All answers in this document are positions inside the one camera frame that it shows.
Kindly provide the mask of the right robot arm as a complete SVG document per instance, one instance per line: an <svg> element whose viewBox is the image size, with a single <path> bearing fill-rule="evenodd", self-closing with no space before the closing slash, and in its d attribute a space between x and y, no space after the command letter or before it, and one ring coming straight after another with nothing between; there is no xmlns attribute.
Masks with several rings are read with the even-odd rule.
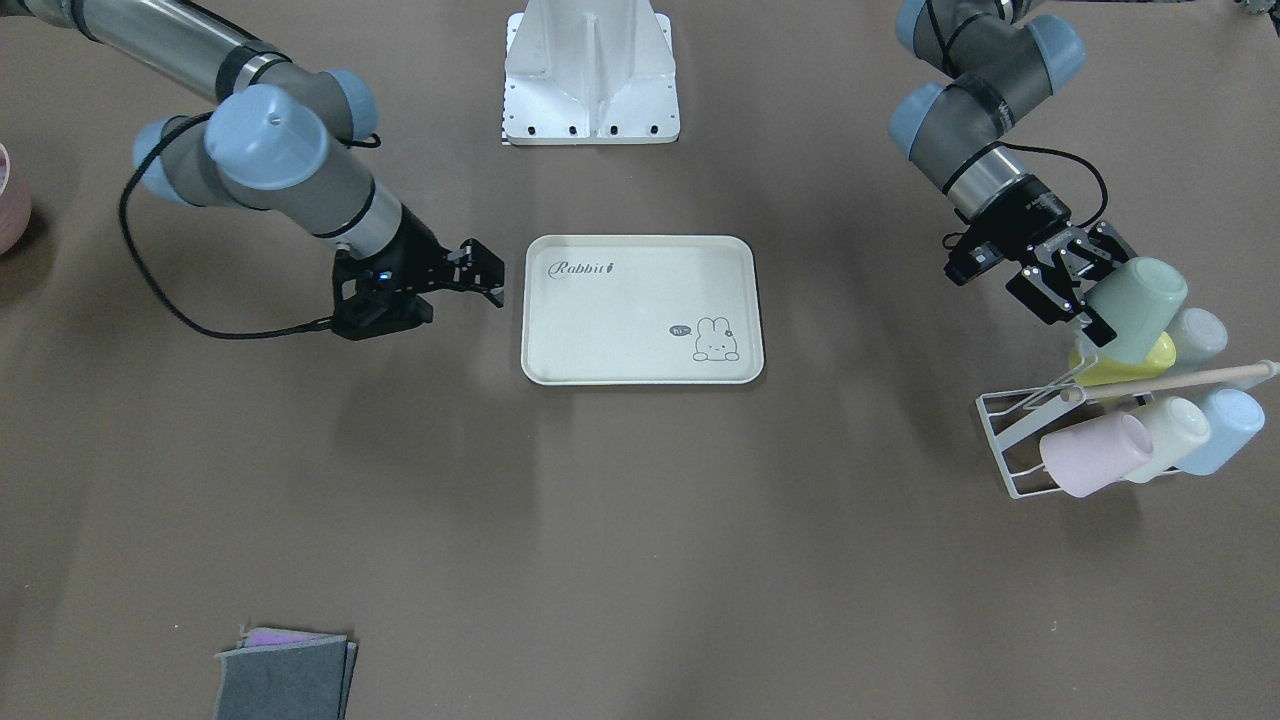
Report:
<svg viewBox="0 0 1280 720"><path fill-rule="evenodd" d="M504 302L503 261L474 240L439 245L353 154L378 127L370 87L348 70L310 72L192 1L5 1L114 47L214 101L143 174L189 206L279 211L335 249L335 306L429 319L422 295L476 292Z"/></svg>

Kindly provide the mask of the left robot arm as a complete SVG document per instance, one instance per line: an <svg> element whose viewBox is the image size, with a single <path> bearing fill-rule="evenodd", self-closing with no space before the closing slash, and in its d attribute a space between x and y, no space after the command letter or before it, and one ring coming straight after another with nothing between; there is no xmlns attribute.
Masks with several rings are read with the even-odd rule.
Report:
<svg viewBox="0 0 1280 720"><path fill-rule="evenodd" d="M1007 291L1043 323L1071 323L1093 345L1116 331L1080 293L1132 259L1116 236L1075 225L1070 209L1014 156L1004 136L1083 67L1078 32L1030 1L905 1L899 42L948 77L908 95L890 136L966 228L943 270L966 284L1002 261Z"/></svg>

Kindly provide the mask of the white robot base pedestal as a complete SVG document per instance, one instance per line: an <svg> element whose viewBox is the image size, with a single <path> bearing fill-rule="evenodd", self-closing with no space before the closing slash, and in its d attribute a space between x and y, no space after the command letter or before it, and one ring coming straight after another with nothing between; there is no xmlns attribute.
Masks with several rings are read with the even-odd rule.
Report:
<svg viewBox="0 0 1280 720"><path fill-rule="evenodd" d="M649 1L530 1L507 20L504 70L504 143L680 137L672 24Z"/></svg>

